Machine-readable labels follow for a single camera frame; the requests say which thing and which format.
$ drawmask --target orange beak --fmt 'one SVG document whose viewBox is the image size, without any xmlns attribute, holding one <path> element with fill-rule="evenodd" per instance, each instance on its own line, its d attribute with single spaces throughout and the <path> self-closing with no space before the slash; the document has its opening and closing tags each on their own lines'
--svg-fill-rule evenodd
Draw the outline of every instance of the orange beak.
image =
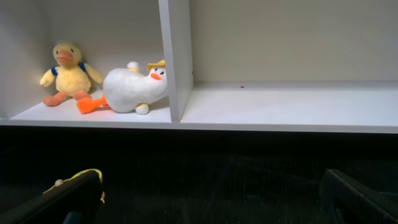
<svg viewBox="0 0 398 224">
<path fill-rule="evenodd" d="M 162 79 L 162 77 L 160 75 L 156 74 L 156 73 L 152 73 L 150 76 L 152 78 L 156 79 L 156 80 L 161 80 Z"/>
<path fill-rule="evenodd" d="M 57 54 L 57 61 L 62 64 L 69 64 L 73 61 L 73 54 L 67 50 L 60 50 Z"/>
</svg>

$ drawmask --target white duck plush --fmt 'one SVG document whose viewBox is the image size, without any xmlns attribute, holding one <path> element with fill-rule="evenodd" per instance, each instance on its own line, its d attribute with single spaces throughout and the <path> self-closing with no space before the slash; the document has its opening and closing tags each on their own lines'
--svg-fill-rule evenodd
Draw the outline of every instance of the white duck plush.
<svg viewBox="0 0 398 224">
<path fill-rule="evenodd" d="M 139 73 L 137 62 L 110 71 L 104 80 L 102 98 L 80 99 L 77 103 L 80 112 L 86 114 L 97 107 L 109 106 L 119 113 L 135 110 L 137 114 L 147 114 L 149 104 L 167 96 L 165 60 L 150 63 L 147 68 L 148 76 Z"/>
</svg>

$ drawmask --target blue backpack strap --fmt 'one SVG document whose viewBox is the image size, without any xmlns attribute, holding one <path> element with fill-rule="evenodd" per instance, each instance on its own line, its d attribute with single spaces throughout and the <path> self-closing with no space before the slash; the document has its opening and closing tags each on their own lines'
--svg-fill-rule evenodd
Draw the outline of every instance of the blue backpack strap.
<svg viewBox="0 0 398 224">
<path fill-rule="evenodd" d="M 83 70 L 83 72 L 87 73 L 85 64 L 84 64 L 83 62 L 80 62 L 80 63 L 79 63 L 79 67 Z"/>
<path fill-rule="evenodd" d="M 52 72 L 52 74 L 53 74 L 54 76 L 57 76 L 57 75 L 58 75 L 57 69 L 55 69 L 56 67 L 57 67 L 57 66 L 54 66 L 54 67 L 51 68 L 51 72 Z"/>
</svg>

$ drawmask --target yellow cap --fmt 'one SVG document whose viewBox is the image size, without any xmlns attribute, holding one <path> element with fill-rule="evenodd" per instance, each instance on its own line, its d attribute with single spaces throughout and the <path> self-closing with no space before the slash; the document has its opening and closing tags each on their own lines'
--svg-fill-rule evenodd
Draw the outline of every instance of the yellow cap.
<svg viewBox="0 0 398 224">
<path fill-rule="evenodd" d="M 166 67 L 166 61 L 165 60 L 161 60 L 157 63 L 149 63 L 147 68 L 148 71 L 151 70 L 153 67 L 158 67 L 158 68 L 165 68 Z"/>
</svg>

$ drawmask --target yellow duck plush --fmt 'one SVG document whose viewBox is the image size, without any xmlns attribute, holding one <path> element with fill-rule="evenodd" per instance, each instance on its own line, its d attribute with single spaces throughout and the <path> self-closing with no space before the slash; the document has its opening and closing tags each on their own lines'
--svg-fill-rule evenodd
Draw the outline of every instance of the yellow duck plush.
<svg viewBox="0 0 398 224">
<path fill-rule="evenodd" d="M 45 105 L 58 106 L 67 96 L 72 96 L 75 100 L 91 98 L 87 93 L 91 87 L 87 74 L 96 83 L 104 82 L 103 76 L 93 67 L 87 63 L 81 63 L 82 55 L 76 46 L 69 43 L 57 44 L 53 49 L 53 56 L 59 66 L 48 70 L 40 80 L 40 85 L 47 87 L 56 79 L 55 83 L 59 92 L 55 96 L 43 98 Z"/>
</svg>

